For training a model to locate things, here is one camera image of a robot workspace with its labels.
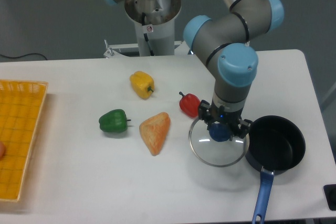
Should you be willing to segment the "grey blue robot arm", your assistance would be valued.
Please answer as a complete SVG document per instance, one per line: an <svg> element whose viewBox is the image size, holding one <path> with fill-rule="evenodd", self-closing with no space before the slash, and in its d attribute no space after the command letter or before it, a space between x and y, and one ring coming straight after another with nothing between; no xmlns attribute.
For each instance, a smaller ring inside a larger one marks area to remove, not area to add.
<svg viewBox="0 0 336 224"><path fill-rule="evenodd" d="M124 3L135 26L141 56L174 53L174 20L181 0L105 0ZM207 129L244 138L250 123L241 118L258 65L256 52L248 42L279 27L284 19L280 0L224 0L229 13L213 21L205 15L191 19L183 40L215 78L211 103L202 102L198 118Z"/></svg>

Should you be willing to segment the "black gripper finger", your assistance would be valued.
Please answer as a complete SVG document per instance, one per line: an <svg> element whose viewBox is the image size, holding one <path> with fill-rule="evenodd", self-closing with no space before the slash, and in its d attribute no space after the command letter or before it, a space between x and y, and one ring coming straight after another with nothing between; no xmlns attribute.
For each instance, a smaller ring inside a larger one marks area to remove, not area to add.
<svg viewBox="0 0 336 224"><path fill-rule="evenodd" d="M201 100L197 110L198 119L204 121L204 123L208 125L209 122L212 120L211 105L207 101Z"/></svg>
<svg viewBox="0 0 336 224"><path fill-rule="evenodd" d="M230 138L232 141L234 137L243 139L250 131L252 121L248 119L236 119L229 123Z"/></svg>

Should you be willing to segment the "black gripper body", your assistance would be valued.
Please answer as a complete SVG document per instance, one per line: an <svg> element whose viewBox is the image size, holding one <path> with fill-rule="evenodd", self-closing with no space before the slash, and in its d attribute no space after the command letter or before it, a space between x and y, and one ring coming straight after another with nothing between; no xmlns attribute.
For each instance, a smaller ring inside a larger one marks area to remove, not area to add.
<svg viewBox="0 0 336 224"><path fill-rule="evenodd" d="M218 122L220 124L226 124L232 130L238 129L238 126L240 124L239 120L241 119L241 113L243 111L243 108L240 108L236 111L226 111L226 108L227 107L223 105L217 107L214 103L211 104L209 110L211 113L211 119L209 122L207 122L208 130L215 122Z"/></svg>

